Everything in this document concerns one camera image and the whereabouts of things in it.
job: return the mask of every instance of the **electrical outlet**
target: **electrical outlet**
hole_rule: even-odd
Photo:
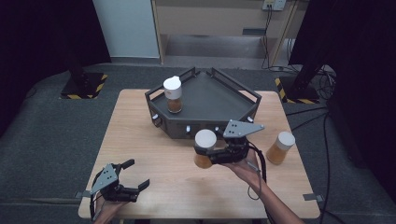
[[[273,11],[281,11],[285,7],[286,0],[264,0],[262,10],[269,10],[270,7]]]
[[[262,4],[262,10],[269,10],[270,6],[274,8],[274,3],[275,0],[264,0],[264,3]]]

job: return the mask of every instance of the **yellow black hazard tape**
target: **yellow black hazard tape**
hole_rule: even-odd
[[[279,91],[279,96],[280,99],[282,100],[283,103],[290,103],[290,104],[319,104],[320,101],[316,99],[289,99],[288,96],[285,93],[285,90],[283,89],[282,83],[280,82],[279,78],[275,79],[275,83],[277,86],[277,90]]]
[[[72,100],[79,100],[79,99],[95,99],[99,92],[102,90],[103,86],[105,85],[105,81],[107,79],[107,75],[102,75],[100,82],[96,87],[96,92],[94,94],[61,94],[61,99],[72,99]]]

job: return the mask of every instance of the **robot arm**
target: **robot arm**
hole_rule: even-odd
[[[137,189],[125,188],[120,184],[119,175],[121,169],[134,165],[134,160],[128,160],[123,164],[109,163],[93,180],[92,189],[90,190],[90,211],[91,218],[94,218],[94,195],[100,191],[102,197],[111,202],[133,202],[135,203],[140,191],[149,186],[149,179],[140,184]]]
[[[226,129],[216,129],[227,146],[224,149],[207,150],[206,148],[195,146],[195,152],[199,155],[207,156],[212,164],[239,162],[244,159],[250,149],[248,134],[264,129],[263,125],[252,124],[237,120],[230,120]]]

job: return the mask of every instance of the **human arm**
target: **human arm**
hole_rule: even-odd
[[[268,213],[277,224],[303,223],[303,221],[274,194],[264,181],[260,181],[256,171],[248,165],[248,161],[256,167],[259,167],[256,154],[253,150],[250,150],[247,157],[238,163],[225,163],[222,165],[230,168],[240,179],[250,185],[256,194],[260,196]]]
[[[110,202],[106,201],[101,193],[96,195],[95,218],[94,224],[107,224],[128,202]]]

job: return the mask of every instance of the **jar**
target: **jar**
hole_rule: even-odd
[[[164,94],[167,98],[168,111],[178,113],[182,108],[181,101],[181,81],[177,76],[170,77],[163,83]]]
[[[195,145],[197,147],[203,147],[206,150],[214,150],[217,137],[215,133],[208,129],[202,129],[195,135]],[[212,166],[212,161],[204,155],[195,153],[194,156],[195,165],[202,169],[207,169]]]
[[[289,149],[295,144],[295,138],[292,133],[282,132],[280,133],[276,141],[268,149],[266,157],[268,161],[273,164],[279,165],[285,160]]]

